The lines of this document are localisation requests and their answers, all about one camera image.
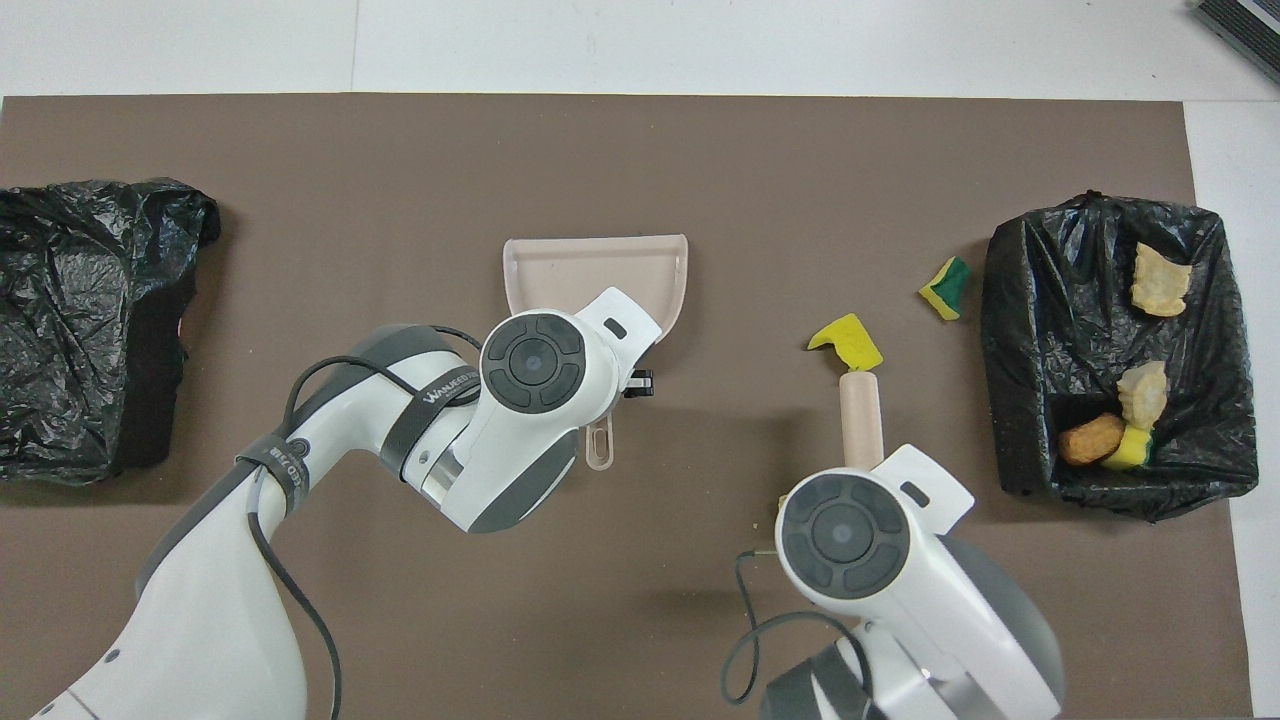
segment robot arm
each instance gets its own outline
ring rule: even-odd
[[[778,516],[787,578],[819,607],[861,620],[852,634],[870,664],[870,700],[891,720],[1047,720],[1061,708],[1062,660],[1048,624],[986,553],[948,534],[972,506],[959,480],[908,445],[869,471],[810,475]],[[850,657],[841,639],[771,683],[764,708],[852,716],[831,697],[861,683],[856,662],[844,662],[846,682],[836,671]]]
[[[461,529],[509,528],[564,477],[577,429],[612,409],[659,333],[616,288],[576,315],[506,320],[479,370],[429,327],[379,329],[352,351],[362,365],[335,370],[165,536],[115,643],[35,717],[303,717],[297,641],[248,514],[270,538],[365,450]]]

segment brush handle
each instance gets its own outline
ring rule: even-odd
[[[884,460],[884,432],[876,375],[854,372],[840,378],[840,424],[846,468],[870,470]]]

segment black plastic bag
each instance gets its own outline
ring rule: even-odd
[[[1130,302],[1143,242],[1192,265],[1187,310]],[[1148,521],[1258,482],[1253,386],[1222,220],[1208,210],[1097,192],[1015,218],[987,247],[982,348],[1001,487],[1048,492]],[[1061,430],[1120,414],[1116,382],[1164,360],[1169,405],[1151,461],[1119,473],[1057,457]]]
[[[0,479],[165,459],[178,320],[219,231],[218,205],[172,179],[0,191]]]

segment beige dustpan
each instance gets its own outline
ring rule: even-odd
[[[502,250],[507,305],[522,313],[549,307],[577,313],[608,287],[635,300],[662,328],[662,341],[685,302],[689,241],[682,234],[509,240]],[[586,462],[613,462],[613,419],[586,428]]]

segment black cable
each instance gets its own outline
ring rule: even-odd
[[[468,336],[467,333],[465,333],[465,332],[462,332],[462,331],[460,331],[457,328],[451,328],[448,325],[431,325],[431,329],[435,331],[435,332],[438,332],[438,333],[451,334],[453,337],[461,337],[462,340],[467,341],[467,343],[471,345],[471,347],[475,347],[476,350],[480,350],[480,341],[479,340]]]
[[[730,705],[742,705],[744,702],[746,702],[746,698],[750,697],[751,691],[755,689],[755,680],[760,670],[760,635],[763,635],[771,628],[776,628],[785,623],[790,623],[792,620],[808,619],[808,620],[820,620],[831,625],[832,628],[840,630],[840,633],[845,635],[845,639],[849,641],[850,647],[852,647],[854,650],[854,655],[858,656],[858,666],[861,670],[863,675],[863,692],[867,693],[868,707],[870,707],[869,698],[874,697],[874,694],[872,694],[872,687],[873,687],[872,666],[870,662],[867,660],[867,651],[863,650],[863,643],[858,642],[858,638],[854,637],[854,634],[849,630],[849,628],[844,623],[824,612],[818,612],[815,610],[800,610],[796,612],[785,612],[782,615],[776,615],[773,618],[769,618],[764,623],[756,624],[755,610],[751,607],[751,596],[750,593],[748,593],[746,583],[742,580],[742,561],[749,557],[755,557],[756,555],[758,555],[756,551],[749,550],[746,552],[739,553],[739,556],[733,559],[733,577],[737,579],[737,589],[742,596],[742,605],[746,606],[746,620],[748,623],[750,623],[751,629],[741,638],[739,638],[737,644],[733,646],[733,650],[730,651],[728,657],[724,659],[724,665],[721,666],[721,697],[724,698],[724,702],[728,702]],[[746,644],[748,641],[751,642],[751,676],[748,679],[746,689],[744,689],[741,694],[730,696],[728,670],[733,665],[733,660],[737,659],[737,653],[742,651],[742,647]]]
[[[756,628],[755,623],[755,609],[751,607],[751,596],[746,592],[746,582],[742,580],[742,561],[755,557],[754,550],[748,550],[746,552],[739,553],[733,559],[733,578],[737,580],[737,592],[742,596],[742,605],[746,606],[746,621],[751,624],[751,629]],[[755,689],[755,679],[760,673],[760,638],[756,635],[751,639],[751,676],[746,680],[746,689],[742,694],[737,697],[728,697],[724,692],[724,676],[721,675],[721,696],[724,697],[732,705],[742,705],[746,702],[748,696]]]
[[[280,583],[289,591],[293,600],[298,603],[311,623],[315,624],[316,630],[320,632],[320,637],[324,639],[324,646],[329,651],[329,666],[333,669],[333,705],[330,706],[329,719],[337,720],[338,711],[342,708],[342,661],[338,660],[338,643],[334,642],[333,635],[329,633],[329,626],[324,624],[324,619],[320,618],[320,612],[311,605],[307,596],[298,587],[298,583],[293,580],[289,571],[284,569],[284,564],[280,559],[275,556],[275,551],[271,550],[270,543],[266,542],[266,536],[262,534],[262,524],[259,523],[257,512],[248,514],[248,532],[253,536],[253,544],[257,546],[257,551],[262,553],[262,560],[271,568],[275,577],[280,579]]]
[[[387,378],[388,380],[396,383],[396,387],[403,389],[404,392],[410,395],[417,393],[417,388],[404,382],[404,378],[401,378],[396,373],[390,372],[385,365],[379,365],[378,363],[372,363],[370,360],[366,360],[365,357],[358,357],[355,355],[334,355],[333,357],[325,357],[324,360],[316,363],[315,365],[311,365],[306,370],[302,370],[302,374],[298,375],[297,380],[294,380],[293,388],[289,389],[289,400],[285,401],[284,404],[283,427],[285,434],[297,429],[293,424],[293,414],[297,413],[298,393],[302,392],[302,386],[306,384],[308,379],[311,379],[311,375],[328,368],[329,365],[356,365],[360,368],[366,368]]]

